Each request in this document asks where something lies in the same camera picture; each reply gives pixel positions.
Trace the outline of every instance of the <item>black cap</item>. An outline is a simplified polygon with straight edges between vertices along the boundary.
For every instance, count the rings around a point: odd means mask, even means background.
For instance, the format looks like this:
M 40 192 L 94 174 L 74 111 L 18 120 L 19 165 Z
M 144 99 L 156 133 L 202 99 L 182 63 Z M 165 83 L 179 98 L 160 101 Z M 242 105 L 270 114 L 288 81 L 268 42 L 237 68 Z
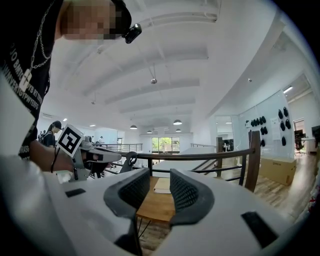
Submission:
M 55 121 L 52 123 L 55 127 L 59 128 L 60 130 L 62 129 L 62 125 L 60 121 Z

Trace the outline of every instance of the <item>railing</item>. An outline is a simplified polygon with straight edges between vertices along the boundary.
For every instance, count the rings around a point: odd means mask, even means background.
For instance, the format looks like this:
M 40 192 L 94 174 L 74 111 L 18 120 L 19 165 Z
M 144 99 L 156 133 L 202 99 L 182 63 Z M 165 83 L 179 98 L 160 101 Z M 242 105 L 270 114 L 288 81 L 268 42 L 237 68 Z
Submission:
M 214 162 L 217 165 L 210 170 L 191 170 L 190 172 L 195 173 L 213 173 L 216 172 L 217 176 L 221 176 L 221 172 L 227 170 L 241 169 L 240 176 L 226 181 L 239 180 L 239 185 L 244 184 L 245 173 L 246 173 L 246 164 L 247 164 L 247 155 L 249 155 L 249 162 L 247 168 L 247 176 L 245 181 L 245 187 L 250 191 L 254 192 L 258 173 L 260 166 L 260 133 L 259 131 L 250 131 L 249 132 L 249 145 L 250 148 L 240 151 L 230 151 L 222 152 L 223 140 L 221 137 L 217 137 L 217 153 L 205 153 L 205 154 L 180 154 L 180 155 L 171 155 L 171 154 L 145 154 L 138 153 L 138 159 L 148 160 L 148 168 L 150 170 L 150 175 L 153 175 L 153 172 L 159 173 L 170 173 L 170 170 L 160 170 L 153 168 L 153 160 L 172 160 L 172 161 L 196 161 L 196 160 L 215 160 Z M 228 168 L 222 168 L 222 160 L 227 158 L 242 157 L 241 166 L 233 166 Z M 123 166 L 122 164 L 115 163 L 116 166 Z
M 206 148 L 206 147 L 216 147 L 216 146 L 191 143 L 191 148 Z
M 98 144 L 97 146 L 102 146 L 108 150 L 117 152 L 137 152 L 142 151 L 142 143 L 140 144 Z

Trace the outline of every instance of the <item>wooden floor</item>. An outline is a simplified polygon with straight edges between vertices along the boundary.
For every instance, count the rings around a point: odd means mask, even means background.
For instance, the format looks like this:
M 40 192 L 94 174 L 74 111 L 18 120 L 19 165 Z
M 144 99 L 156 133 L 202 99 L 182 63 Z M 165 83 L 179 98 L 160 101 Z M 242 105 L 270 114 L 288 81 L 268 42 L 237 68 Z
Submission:
M 308 154 L 298 154 L 296 159 L 296 172 L 290 186 L 282 185 L 259 175 L 254 190 L 255 195 L 273 206 L 279 214 L 292 223 L 294 223 L 308 204 L 310 192 L 315 182 L 314 167 L 316 164 L 316 157 Z M 233 158 L 223 160 L 223 168 L 231 166 L 234 166 Z M 215 176 L 217 176 L 215 173 L 207 175 L 208 178 Z M 226 170 L 221 174 L 223 179 L 230 179 L 239 176 L 240 170 Z M 148 222 L 146 220 L 142 220 L 140 233 L 144 230 L 147 223 Z M 162 243 L 169 232 L 170 229 L 167 225 L 151 222 L 140 237 L 143 255 L 151 255 L 152 252 L 155 251 Z

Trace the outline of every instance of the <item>window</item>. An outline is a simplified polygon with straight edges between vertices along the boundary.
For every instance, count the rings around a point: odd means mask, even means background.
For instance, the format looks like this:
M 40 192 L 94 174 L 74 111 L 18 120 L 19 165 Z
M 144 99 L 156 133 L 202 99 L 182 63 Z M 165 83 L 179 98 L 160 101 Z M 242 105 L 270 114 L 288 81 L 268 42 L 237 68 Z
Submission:
M 180 153 L 179 137 L 160 137 L 152 138 L 153 154 L 178 154 Z
M 303 130 L 303 133 L 304 134 L 306 133 L 305 120 L 303 118 L 293 121 L 293 124 L 294 124 L 294 130 L 295 131 Z

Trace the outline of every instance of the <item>woman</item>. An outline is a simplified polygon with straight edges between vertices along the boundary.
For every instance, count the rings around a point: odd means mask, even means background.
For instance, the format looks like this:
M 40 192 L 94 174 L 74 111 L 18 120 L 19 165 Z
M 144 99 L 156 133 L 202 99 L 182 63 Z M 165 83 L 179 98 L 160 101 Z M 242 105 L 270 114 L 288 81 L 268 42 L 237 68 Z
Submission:
M 61 130 L 61 122 L 55 121 L 50 124 L 47 133 L 43 136 L 42 144 L 49 148 L 56 146 L 55 134 Z

